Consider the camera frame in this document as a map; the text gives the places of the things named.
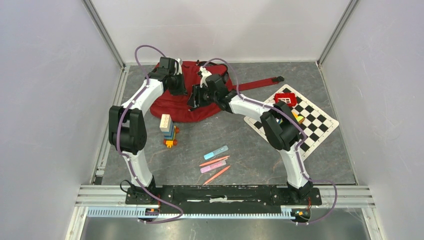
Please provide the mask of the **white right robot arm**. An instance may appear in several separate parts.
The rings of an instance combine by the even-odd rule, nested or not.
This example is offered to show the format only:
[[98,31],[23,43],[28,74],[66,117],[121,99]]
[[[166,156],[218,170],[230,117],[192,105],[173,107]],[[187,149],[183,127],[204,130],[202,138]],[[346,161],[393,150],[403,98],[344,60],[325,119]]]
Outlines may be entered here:
[[244,115],[261,123],[268,143],[276,149],[287,172],[289,199],[302,204],[313,188],[298,152],[304,132],[284,101],[275,104],[246,97],[236,90],[228,90],[219,74],[199,73],[200,83],[192,87],[187,104],[192,109],[216,104],[222,111]]

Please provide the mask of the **red student backpack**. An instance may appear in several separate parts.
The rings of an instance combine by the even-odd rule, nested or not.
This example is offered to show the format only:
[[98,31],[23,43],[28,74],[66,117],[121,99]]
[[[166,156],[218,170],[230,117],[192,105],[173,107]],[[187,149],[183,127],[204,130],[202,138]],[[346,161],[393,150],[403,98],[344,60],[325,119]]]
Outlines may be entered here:
[[225,94],[236,90],[236,85],[228,73],[227,65],[206,61],[184,61],[182,64],[182,74],[184,84],[187,89],[186,95],[172,95],[166,90],[158,97],[150,107],[150,113],[161,118],[163,114],[170,115],[175,122],[195,123],[205,120],[221,111],[214,100],[218,96],[218,89],[212,88],[209,92],[207,87],[200,87],[201,77],[199,75],[200,67],[206,65],[205,68],[211,74],[220,75],[223,82],[219,83],[219,87],[225,87]]

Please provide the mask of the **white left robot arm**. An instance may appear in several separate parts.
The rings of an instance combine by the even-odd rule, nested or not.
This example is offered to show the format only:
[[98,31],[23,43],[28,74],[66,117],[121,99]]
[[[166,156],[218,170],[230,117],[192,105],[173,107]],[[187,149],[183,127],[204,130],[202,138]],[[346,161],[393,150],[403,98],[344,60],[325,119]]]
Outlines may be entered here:
[[150,186],[154,177],[144,151],[148,136],[145,114],[164,92],[187,93],[182,63],[180,58],[161,57],[135,94],[125,103],[111,106],[108,112],[108,141],[126,161],[131,183],[141,187],[137,196],[145,204],[157,198],[157,190]]

